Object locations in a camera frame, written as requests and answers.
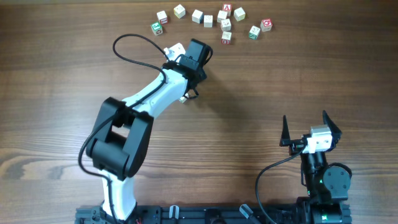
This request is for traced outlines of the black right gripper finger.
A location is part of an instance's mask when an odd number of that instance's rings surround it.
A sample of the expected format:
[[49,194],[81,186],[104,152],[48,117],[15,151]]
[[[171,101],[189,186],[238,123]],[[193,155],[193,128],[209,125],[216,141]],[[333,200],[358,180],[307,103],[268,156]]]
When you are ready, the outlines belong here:
[[322,116],[324,124],[326,124],[331,131],[333,142],[337,144],[338,141],[341,139],[342,135],[341,129],[331,120],[331,118],[329,117],[329,115],[325,110],[323,110]]
[[285,146],[289,146],[290,144],[291,144],[291,138],[290,138],[289,127],[287,124],[287,118],[286,118],[286,115],[283,115],[282,133],[281,133],[281,137],[280,137],[279,146],[285,147]]

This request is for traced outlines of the white green wooden block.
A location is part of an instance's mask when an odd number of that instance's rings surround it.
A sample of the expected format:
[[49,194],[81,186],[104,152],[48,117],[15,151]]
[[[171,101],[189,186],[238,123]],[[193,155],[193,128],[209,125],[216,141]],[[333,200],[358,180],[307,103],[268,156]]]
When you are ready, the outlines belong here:
[[183,97],[181,97],[180,99],[179,99],[179,101],[181,102],[181,103],[185,103],[186,102],[186,98],[183,96]]

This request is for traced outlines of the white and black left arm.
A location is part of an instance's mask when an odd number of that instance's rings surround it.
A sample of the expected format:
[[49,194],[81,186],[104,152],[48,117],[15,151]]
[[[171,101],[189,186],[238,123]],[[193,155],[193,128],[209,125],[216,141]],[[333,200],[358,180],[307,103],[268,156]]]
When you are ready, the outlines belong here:
[[204,66],[213,49],[192,39],[187,49],[176,44],[162,51],[166,62],[158,77],[135,95],[103,101],[91,134],[81,147],[97,168],[104,187],[98,207],[103,223],[140,223],[134,179],[147,154],[154,120],[173,102],[189,100],[189,91],[207,78]]

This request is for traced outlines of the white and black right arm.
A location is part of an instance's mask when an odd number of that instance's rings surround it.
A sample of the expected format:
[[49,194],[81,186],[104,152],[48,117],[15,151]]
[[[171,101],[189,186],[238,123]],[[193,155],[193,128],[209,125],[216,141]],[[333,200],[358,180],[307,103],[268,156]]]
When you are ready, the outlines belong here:
[[287,118],[283,117],[279,146],[287,146],[291,156],[300,156],[302,185],[307,197],[297,199],[300,223],[351,223],[348,200],[352,171],[341,163],[329,164],[326,153],[341,139],[341,129],[327,112],[322,113],[323,124],[312,126],[300,139],[291,139]]

